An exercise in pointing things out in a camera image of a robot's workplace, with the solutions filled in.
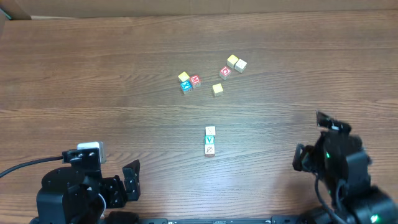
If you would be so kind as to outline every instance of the teal block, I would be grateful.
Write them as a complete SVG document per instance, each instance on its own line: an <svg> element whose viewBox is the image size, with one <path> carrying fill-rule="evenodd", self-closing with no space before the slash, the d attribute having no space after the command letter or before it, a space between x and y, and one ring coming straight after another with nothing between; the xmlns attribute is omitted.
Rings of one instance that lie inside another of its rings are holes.
<svg viewBox="0 0 398 224"><path fill-rule="evenodd" d="M214 144L214 136L205 136L205 144Z"/></svg>

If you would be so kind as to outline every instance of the white block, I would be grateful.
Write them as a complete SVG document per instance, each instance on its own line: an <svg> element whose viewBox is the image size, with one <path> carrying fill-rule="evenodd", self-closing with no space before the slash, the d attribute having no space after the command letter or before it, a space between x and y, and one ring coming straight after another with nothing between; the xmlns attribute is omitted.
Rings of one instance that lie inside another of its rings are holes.
<svg viewBox="0 0 398 224"><path fill-rule="evenodd" d="M216 149L214 144L205 145L205 156L214 156L216 154Z"/></svg>
<svg viewBox="0 0 398 224"><path fill-rule="evenodd" d="M247 62L245 62L242 59L239 59L238 62L236 62L235 64L235 70L242 73L247 65L248 65Z"/></svg>
<svg viewBox="0 0 398 224"><path fill-rule="evenodd" d="M206 127L206 135L207 136L215 136L216 135L216 127L214 127L214 126L209 126L209 127Z"/></svg>

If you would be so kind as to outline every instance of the wooden tabletop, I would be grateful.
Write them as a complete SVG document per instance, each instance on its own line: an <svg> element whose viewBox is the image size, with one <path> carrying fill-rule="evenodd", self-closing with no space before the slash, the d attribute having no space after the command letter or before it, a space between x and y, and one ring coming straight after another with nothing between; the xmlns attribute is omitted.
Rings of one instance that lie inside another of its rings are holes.
<svg viewBox="0 0 398 224"><path fill-rule="evenodd" d="M141 217L244 218L319 206L292 168L315 110L349 122L372 181L398 201L398 12L9 21L0 40L0 170L103 141L103 175L141 162ZM235 54L248 62L224 81ZM184 95L177 75L202 78ZM211 86L222 83L214 97ZM204 156L216 126L216 156ZM0 180L0 222L37 216L60 161ZM323 196L328 198L322 188Z"/></svg>

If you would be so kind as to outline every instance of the wood grain surface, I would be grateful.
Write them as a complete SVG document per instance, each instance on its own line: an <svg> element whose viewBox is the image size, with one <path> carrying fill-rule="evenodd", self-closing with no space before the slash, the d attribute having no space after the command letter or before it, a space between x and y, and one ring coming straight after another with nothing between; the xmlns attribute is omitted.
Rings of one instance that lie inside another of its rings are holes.
<svg viewBox="0 0 398 224"><path fill-rule="evenodd" d="M317 140L322 110L352 125L373 183L398 201L397 21L397 11L7 21L0 170L100 140L105 177L140 159L142 194L123 210L141 217L299 214L319 203L314 178L291 162L298 142ZM248 67L223 81L231 54ZM202 86L184 95L182 71ZM3 177L0 222L37 216L41 178L60 166Z"/></svg>

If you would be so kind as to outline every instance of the toy block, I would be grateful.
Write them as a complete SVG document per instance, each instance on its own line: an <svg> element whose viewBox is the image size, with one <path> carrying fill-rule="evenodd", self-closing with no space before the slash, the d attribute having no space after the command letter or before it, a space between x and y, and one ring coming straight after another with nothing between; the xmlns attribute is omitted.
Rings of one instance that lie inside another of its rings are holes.
<svg viewBox="0 0 398 224"><path fill-rule="evenodd" d="M220 77L223 79L223 80L226 80L228 77L229 77L229 75L232 73L232 71L227 67L227 66L224 66L221 70L220 70Z"/></svg>
<svg viewBox="0 0 398 224"><path fill-rule="evenodd" d="M227 64L229 67L234 68L234 66L235 66L235 64L236 64L236 62L237 62L238 60L239 60L239 59L238 59L235 55L231 55L231 56L229 56L229 58L227 59L226 64Z"/></svg>
<svg viewBox="0 0 398 224"><path fill-rule="evenodd" d="M214 136L205 136L205 144L214 144Z"/></svg>
<svg viewBox="0 0 398 224"><path fill-rule="evenodd" d="M214 148L214 144L206 144L205 156L214 156L215 154L216 154L216 149Z"/></svg>
<svg viewBox="0 0 398 224"><path fill-rule="evenodd" d="M206 127L206 135L207 136L215 136L216 135L216 127L214 127L214 126Z"/></svg>
<svg viewBox="0 0 398 224"><path fill-rule="evenodd" d="M200 86L200 78L198 75L194 75L190 78L191 84L193 88L199 87Z"/></svg>
<svg viewBox="0 0 398 224"><path fill-rule="evenodd" d="M239 59L238 62L236 62L235 70L237 70L238 72L242 73L247 65L248 65L248 63L246 63L242 59Z"/></svg>
<svg viewBox="0 0 398 224"><path fill-rule="evenodd" d="M189 79L189 75L186 72L183 72L178 76L178 79L180 82L185 82Z"/></svg>
<svg viewBox="0 0 398 224"><path fill-rule="evenodd" d="M181 89L184 92L184 94L187 94L189 91L192 90L191 83L189 81L181 83Z"/></svg>
<svg viewBox="0 0 398 224"><path fill-rule="evenodd" d="M213 85L214 96L221 96L223 94L223 86L221 84Z"/></svg>

